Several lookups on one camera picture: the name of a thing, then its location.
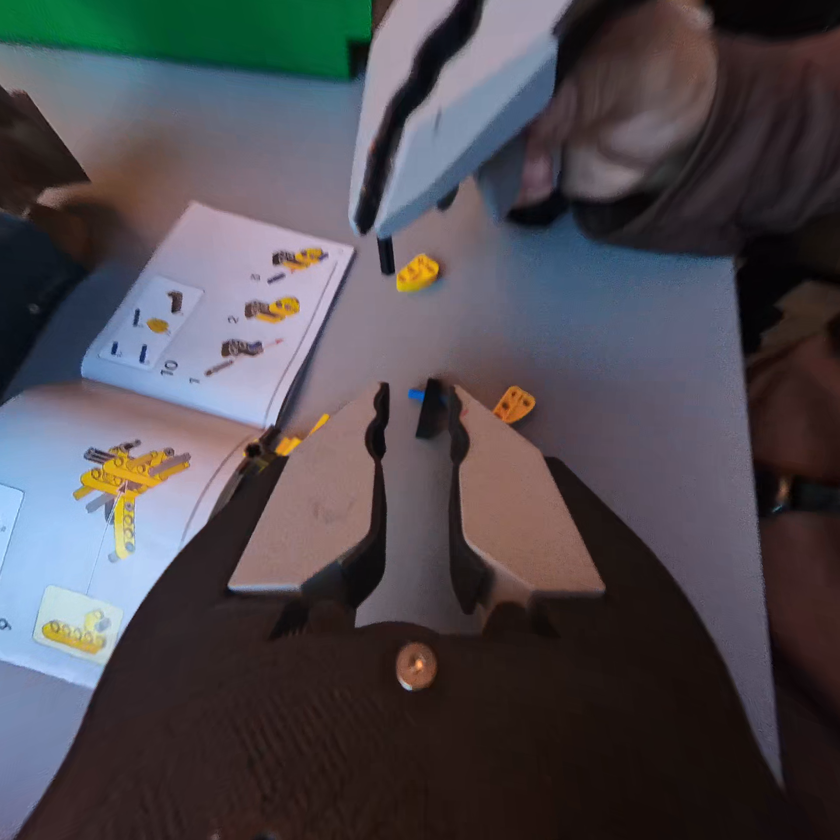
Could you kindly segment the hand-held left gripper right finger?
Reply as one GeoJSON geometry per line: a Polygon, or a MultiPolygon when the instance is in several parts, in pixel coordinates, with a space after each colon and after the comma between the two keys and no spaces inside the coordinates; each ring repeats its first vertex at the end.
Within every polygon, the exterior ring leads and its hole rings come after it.
{"type": "Polygon", "coordinates": [[[460,385],[449,389],[448,432],[449,569],[462,612],[603,596],[542,452],[460,385]]]}

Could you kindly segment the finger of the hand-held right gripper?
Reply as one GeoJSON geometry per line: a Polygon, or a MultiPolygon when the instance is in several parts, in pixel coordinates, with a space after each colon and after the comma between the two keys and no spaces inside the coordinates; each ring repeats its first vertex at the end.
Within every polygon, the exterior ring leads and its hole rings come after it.
{"type": "Polygon", "coordinates": [[[405,225],[394,198],[396,157],[445,65],[471,37],[471,2],[390,2],[368,55],[353,152],[353,231],[389,238],[405,225]]]}
{"type": "Polygon", "coordinates": [[[547,29],[558,2],[471,2],[471,37],[445,65],[398,151],[397,220],[413,224],[476,176],[507,83],[501,74],[521,58],[529,38],[547,29]]]}

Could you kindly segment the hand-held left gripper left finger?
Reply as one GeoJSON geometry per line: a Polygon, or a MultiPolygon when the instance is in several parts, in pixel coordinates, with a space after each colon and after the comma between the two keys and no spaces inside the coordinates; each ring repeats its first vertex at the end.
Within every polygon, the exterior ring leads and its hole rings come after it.
{"type": "Polygon", "coordinates": [[[390,386],[370,385],[287,458],[229,579],[242,595],[358,608],[385,569],[390,386]]]}

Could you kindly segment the black lego piece blue pin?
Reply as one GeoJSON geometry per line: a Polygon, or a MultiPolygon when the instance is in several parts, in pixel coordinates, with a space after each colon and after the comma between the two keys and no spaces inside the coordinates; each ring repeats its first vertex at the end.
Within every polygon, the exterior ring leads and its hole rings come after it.
{"type": "Polygon", "coordinates": [[[447,418],[448,399],[444,384],[438,378],[430,377],[424,388],[411,388],[407,396],[419,404],[415,438],[435,438],[443,430],[447,418]]]}

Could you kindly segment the person's right forearm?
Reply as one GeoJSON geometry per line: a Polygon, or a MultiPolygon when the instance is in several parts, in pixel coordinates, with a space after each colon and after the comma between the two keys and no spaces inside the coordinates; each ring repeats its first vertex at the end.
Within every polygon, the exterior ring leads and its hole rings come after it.
{"type": "Polygon", "coordinates": [[[717,91],[675,179],[658,193],[573,201],[582,233],[666,254],[734,256],[839,206],[839,32],[715,34],[717,91]]]}

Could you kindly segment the yellow and black lego assembly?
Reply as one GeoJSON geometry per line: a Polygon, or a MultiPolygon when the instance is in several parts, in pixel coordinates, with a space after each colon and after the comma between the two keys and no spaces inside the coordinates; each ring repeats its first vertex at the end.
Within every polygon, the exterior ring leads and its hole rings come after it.
{"type": "Polygon", "coordinates": [[[241,476],[258,474],[275,459],[288,457],[303,440],[314,435],[329,420],[328,413],[321,415],[309,433],[303,436],[283,434],[278,427],[266,430],[245,446],[238,473],[241,476]]]}

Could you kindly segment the orange-yellow angled lego piece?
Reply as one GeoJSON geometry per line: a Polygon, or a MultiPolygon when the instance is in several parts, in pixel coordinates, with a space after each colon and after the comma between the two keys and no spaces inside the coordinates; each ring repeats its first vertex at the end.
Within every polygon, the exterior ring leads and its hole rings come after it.
{"type": "Polygon", "coordinates": [[[535,405],[536,399],[532,394],[517,385],[512,385],[507,388],[492,413],[503,423],[513,425],[529,415],[535,405]]]}

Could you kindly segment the yellow rounded lego piece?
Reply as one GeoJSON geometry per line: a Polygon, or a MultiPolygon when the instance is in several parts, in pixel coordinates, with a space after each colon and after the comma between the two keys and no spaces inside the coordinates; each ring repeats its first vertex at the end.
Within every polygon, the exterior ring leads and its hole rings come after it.
{"type": "Polygon", "coordinates": [[[395,277],[395,288],[401,293],[415,293],[431,287],[440,277],[440,265],[426,254],[413,257],[395,277]]]}

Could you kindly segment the lego instruction booklet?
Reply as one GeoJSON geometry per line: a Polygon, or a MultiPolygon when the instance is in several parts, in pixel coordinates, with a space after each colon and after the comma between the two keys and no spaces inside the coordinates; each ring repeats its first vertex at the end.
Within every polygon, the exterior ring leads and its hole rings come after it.
{"type": "Polygon", "coordinates": [[[354,248],[192,203],[78,378],[2,406],[2,663],[93,688],[278,419],[354,248]]]}

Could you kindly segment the dark lego set box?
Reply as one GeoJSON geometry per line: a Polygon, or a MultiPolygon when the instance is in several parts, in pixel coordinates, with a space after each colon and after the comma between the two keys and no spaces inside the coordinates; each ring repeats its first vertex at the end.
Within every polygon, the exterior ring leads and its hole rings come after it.
{"type": "Polygon", "coordinates": [[[2,89],[2,212],[23,217],[44,192],[89,181],[31,97],[2,89]]]}

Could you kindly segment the person's right hand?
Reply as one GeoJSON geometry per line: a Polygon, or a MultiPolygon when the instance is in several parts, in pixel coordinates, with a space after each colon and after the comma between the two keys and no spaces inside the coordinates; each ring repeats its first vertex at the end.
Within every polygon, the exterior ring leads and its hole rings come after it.
{"type": "Polygon", "coordinates": [[[529,126],[516,205],[557,185],[586,203],[663,185],[703,130],[717,79],[711,13],[698,2],[645,2],[614,19],[529,126]]]}

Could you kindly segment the green plastic bin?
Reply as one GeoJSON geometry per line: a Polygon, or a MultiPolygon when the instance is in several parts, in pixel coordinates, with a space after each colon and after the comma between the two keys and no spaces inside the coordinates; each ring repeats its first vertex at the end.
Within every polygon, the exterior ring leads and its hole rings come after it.
{"type": "Polygon", "coordinates": [[[370,1],[2,1],[3,43],[347,80],[370,1]]]}

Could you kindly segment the black belt with buckle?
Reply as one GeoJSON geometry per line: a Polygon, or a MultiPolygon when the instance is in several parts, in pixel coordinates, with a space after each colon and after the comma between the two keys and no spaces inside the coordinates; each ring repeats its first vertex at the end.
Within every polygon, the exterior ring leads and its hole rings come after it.
{"type": "Polygon", "coordinates": [[[837,482],[780,473],[760,465],[753,468],[753,476],[759,519],[777,518],[790,512],[839,515],[837,482]]]}

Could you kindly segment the person's brown clothed torso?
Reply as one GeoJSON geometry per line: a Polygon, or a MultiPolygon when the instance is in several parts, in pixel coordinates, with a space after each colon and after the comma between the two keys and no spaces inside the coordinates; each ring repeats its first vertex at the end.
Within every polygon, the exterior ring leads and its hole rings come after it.
{"type": "MultiPolygon", "coordinates": [[[[838,274],[779,257],[737,273],[753,467],[839,480],[838,274]]],[[[839,828],[839,515],[759,519],[787,791],[839,828]]]]}

